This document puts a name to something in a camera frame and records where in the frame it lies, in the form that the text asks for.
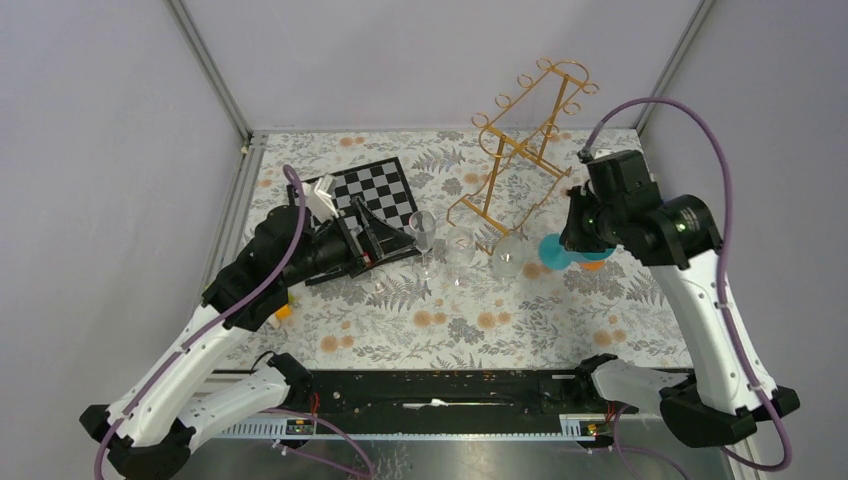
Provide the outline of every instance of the black cable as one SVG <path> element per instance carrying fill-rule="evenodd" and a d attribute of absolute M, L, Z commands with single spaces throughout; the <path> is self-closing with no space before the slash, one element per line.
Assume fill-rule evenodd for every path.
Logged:
<path fill-rule="evenodd" d="M 261 362 L 263 358 L 267 357 L 268 355 L 276 355 L 276 354 L 277 354 L 277 352 L 275 352 L 273 350 L 266 350 L 266 351 L 262 352 L 258 357 L 256 357 L 256 361 L 253 362 L 253 366 L 250 367 L 250 373 L 253 373 L 253 372 L 256 371 L 256 366 L 259 365 L 259 362 Z"/>

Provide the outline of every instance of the tabletop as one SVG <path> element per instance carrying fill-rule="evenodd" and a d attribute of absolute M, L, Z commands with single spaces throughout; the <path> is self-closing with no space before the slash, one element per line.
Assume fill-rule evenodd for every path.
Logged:
<path fill-rule="evenodd" d="M 271 134 L 243 242 L 270 209 L 288 203 L 283 165 L 307 179 L 397 156 L 418 208 L 431 211 L 439 223 L 433 254 L 446 267 L 447 209 L 463 194 L 480 190 L 493 166 L 477 133 Z M 320 369 L 572 368 L 605 352 L 640 366 L 691 366 L 662 291 L 629 253 L 617 250 L 594 271 L 576 264 L 551 271 L 539 261 L 541 239 L 564 227 L 566 190 L 588 178 L 576 157 L 588 133 L 551 137 L 545 157 L 572 167 L 555 185 L 544 184 L 554 180 L 540 177 L 538 167 L 521 158 L 497 178 L 512 213 L 544 199 L 515 232 L 527 252 L 516 278 L 496 278 L 491 257 L 477 251 L 468 281 L 459 286 L 449 278 L 450 268 L 423 280 L 412 260 L 386 266 L 388 286 L 378 293 L 367 293 L 361 278 L 300 284 L 290 289 L 294 313 L 279 328 L 266 323 L 218 368 L 247 369 L 267 350 L 289 352 L 306 368 Z M 595 146 L 641 148 L 633 130 L 606 130 Z"/>

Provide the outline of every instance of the orange object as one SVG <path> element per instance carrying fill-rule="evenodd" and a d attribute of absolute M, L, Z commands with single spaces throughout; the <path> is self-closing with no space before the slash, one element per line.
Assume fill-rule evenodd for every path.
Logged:
<path fill-rule="evenodd" d="M 292 314 L 291 307 L 288 306 L 288 305 L 285 305 L 285 306 L 283 306 L 283 308 L 274 312 L 274 316 L 277 317 L 277 320 L 282 320 L 282 319 L 288 317 L 291 314 Z"/>
<path fill-rule="evenodd" d="M 578 263 L 578 265 L 580 265 L 580 268 L 582 268 L 583 270 L 594 272 L 596 270 L 600 270 L 601 267 L 604 266 L 604 261 L 601 260 L 600 262 Z"/>

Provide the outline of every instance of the checkered board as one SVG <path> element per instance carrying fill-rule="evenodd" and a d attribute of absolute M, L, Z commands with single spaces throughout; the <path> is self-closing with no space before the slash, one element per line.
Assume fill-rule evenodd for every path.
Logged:
<path fill-rule="evenodd" d="M 342 170 L 332 175 L 336 178 L 333 204 L 338 209 L 339 215 L 344 218 L 347 227 L 353 231 L 356 231 L 359 227 L 355 209 L 349 208 L 353 204 L 354 196 L 362 196 L 365 205 L 374 212 L 374 215 L 400 230 L 405 230 L 406 225 L 409 224 L 409 217 L 418 211 L 415 199 L 412 197 L 412 191 L 409 189 L 409 183 L 406 181 L 406 175 L 403 174 L 400 160 L 397 157 Z M 320 177 L 311 178 L 306 180 L 306 183 L 314 183 L 319 179 Z M 294 187 L 289 185 L 287 193 L 289 204 L 294 205 L 297 198 Z M 317 227 L 318 225 L 318 221 L 313 218 L 312 226 Z M 398 257 L 398 259 L 416 254 L 417 251 L 413 250 L 408 255 Z M 331 273 L 325 276 L 329 278 L 319 277 L 311 279 L 312 281 L 308 280 L 307 285 L 314 285 L 338 276 Z"/>

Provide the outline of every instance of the reflective metal surface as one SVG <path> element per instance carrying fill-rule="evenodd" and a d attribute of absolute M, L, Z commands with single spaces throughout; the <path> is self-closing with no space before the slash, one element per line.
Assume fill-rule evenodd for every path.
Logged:
<path fill-rule="evenodd" d="M 717 449 L 690 449 L 678 442 L 659 420 L 623 420 L 622 441 L 658 450 L 679 462 L 692 480 L 732 479 L 730 466 Z M 380 480 L 500 479 L 628 479 L 617 454 L 571 453 L 571 442 L 385 441 L 362 442 Z M 187 479 L 315 479 L 352 478 L 331 467 L 281 456 L 267 441 L 214 439 L 189 460 L 176 477 Z M 312 441 L 304 451 L 365 470 L 344 441 Z M 680 478 L 671 467 L 652 458 L 627 454 L 645 479 Z"/>

